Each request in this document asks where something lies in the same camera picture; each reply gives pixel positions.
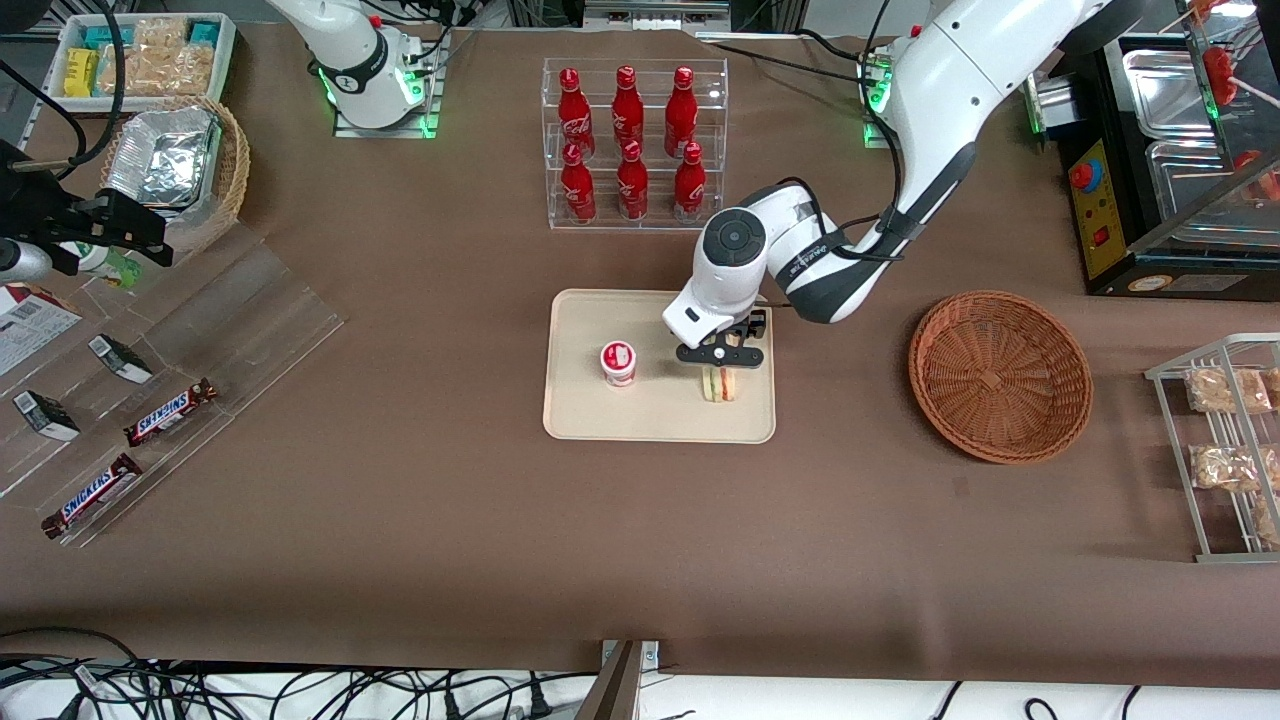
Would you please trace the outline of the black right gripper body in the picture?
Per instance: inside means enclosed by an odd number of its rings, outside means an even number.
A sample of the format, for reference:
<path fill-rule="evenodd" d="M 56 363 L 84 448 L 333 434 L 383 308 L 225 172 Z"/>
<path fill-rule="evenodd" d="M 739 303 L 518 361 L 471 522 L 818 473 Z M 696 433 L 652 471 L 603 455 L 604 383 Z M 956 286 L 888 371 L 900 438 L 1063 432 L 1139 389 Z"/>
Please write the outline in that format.
<path fill-rule="evenodd" d="M 1 236 L 27 243 L 81 242 L 100 245 L 92 218 L 76 209 L 81 201 L 68 193 L 49 170 L 12 168 L 28 158 L 1 141 Z"/>

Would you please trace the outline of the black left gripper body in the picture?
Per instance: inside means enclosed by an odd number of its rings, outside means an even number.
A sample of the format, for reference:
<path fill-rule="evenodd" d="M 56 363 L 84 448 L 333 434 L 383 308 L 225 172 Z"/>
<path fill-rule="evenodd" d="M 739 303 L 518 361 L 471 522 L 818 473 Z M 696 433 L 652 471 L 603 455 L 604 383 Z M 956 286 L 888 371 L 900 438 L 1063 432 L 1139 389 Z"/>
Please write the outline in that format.
<path fill-rule="evenodd" d="M 718 332 L 718 342 L 726 348 L 746 348 L 750 340 L 759 340 L 768 329 L 771 311 L 753 307 L 744 318 Z"/>

